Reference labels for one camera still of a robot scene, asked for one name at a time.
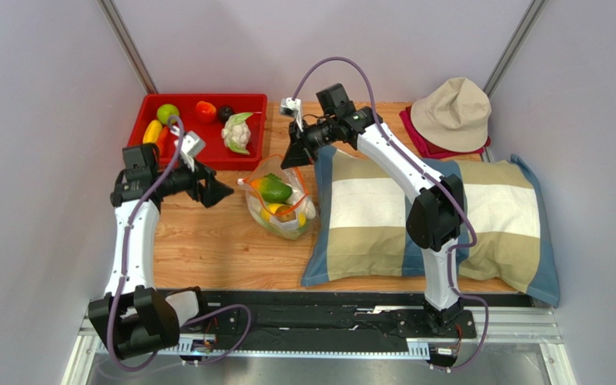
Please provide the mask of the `green orange mango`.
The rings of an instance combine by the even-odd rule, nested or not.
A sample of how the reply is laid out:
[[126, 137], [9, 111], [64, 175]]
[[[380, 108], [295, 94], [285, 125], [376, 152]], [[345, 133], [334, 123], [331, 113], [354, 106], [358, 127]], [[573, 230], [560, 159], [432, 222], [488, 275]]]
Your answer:
[[285, 203], [293, 192], [290, 185], [273, 173], [252, 180], [250, 186], [268, 203]]

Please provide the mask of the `clear zip top bag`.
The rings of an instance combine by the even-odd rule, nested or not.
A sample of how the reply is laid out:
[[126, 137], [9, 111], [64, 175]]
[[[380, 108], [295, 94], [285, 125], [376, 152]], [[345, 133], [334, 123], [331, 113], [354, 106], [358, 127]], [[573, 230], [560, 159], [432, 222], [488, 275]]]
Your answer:
[[237, 186], [245, 194], [252, 218], [269, 232], [289, 240], [299, 239], [318, 218], [318, 211], [303, 175], [297, 168], [283, 169], [283, 158], [263, 159]]

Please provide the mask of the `white radish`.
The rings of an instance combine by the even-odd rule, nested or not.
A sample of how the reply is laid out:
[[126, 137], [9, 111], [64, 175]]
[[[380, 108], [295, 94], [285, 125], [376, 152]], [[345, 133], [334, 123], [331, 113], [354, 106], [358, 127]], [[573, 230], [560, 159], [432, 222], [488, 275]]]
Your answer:
[[287, 203], [290, 206], [297, 205], [298, 211], [303, 213], [307, 220], [313, 220], [317, 216], [317, 211], [308, 192], [299, 188], [292, 188], [293, 192]]

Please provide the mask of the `olive green fruit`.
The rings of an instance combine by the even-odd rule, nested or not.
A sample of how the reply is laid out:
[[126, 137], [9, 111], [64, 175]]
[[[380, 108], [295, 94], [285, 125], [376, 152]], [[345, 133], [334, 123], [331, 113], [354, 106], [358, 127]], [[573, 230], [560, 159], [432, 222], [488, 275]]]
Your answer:
[[277, 205], [274, 209], [274, 216], [281, 223], [295, 221], [297, 214], [289, 205]]

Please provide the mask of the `green lettuce cabbage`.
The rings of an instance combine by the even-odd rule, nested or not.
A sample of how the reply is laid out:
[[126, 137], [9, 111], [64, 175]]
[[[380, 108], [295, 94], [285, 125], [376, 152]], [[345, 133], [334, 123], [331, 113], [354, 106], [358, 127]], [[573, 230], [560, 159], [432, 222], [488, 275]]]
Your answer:
[[300, 214], [297, 219], [292, 221], [280, 221], [278, 217], [270, 215], [269, 217], [262, 217], [257, 214], [253, 214], [254, 220], [264, 229], [279, 237], [284, 237], [290, 240], [299, 239], [309, 227], [310, 222]]

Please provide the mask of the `yellow bell pepper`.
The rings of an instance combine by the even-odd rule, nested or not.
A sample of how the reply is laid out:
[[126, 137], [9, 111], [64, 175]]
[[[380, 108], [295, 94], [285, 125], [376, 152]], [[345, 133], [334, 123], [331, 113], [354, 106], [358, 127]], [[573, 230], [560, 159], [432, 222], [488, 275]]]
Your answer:
[[300, 229], [307, 224], [307, 216], [301, 209], [270, 203], [259, 209], [261, 221], [278, 229]]

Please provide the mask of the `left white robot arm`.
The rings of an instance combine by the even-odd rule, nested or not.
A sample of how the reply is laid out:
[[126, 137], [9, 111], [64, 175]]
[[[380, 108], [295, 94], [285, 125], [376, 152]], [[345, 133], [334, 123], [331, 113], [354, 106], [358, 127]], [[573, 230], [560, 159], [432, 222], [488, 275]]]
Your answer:
[[204, 144], [186, 140], [165, 170], [155, 144], [123, 150], [110, 202], [117, 226], [115, 257], [101, 299], [90, 302], [88, 317], [112, 358], [125, 359], [174, 347], [180, 328], [201, 311], [199, 287], [161, 294], [154, 286], [156, 227], [165, 197], [187, 193], [210, 208], [233, 193], [196, 157]]

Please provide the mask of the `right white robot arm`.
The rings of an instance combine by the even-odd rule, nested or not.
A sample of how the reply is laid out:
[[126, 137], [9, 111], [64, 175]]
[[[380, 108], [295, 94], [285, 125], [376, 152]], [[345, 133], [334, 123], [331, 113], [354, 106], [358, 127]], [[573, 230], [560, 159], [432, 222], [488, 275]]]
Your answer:
[[342, 84], [319, 91], [317, 97], [322, 115], [313, 124], [305, 121], [300, 99], [280, 102], [280, 114], [292, 119], [282, 168], [314, 164], [319, 150], [335, 142], [347, 143], [373, 160], [411, 205], [406, 230], [421, 249], [426, 277], [422, 323], [436, 335], [455, 329], [463, 310], [456, 287], [456, 250], [467, 218], [462, 181], [415, 157], [385, 126], [375, 106], [357, 108]]

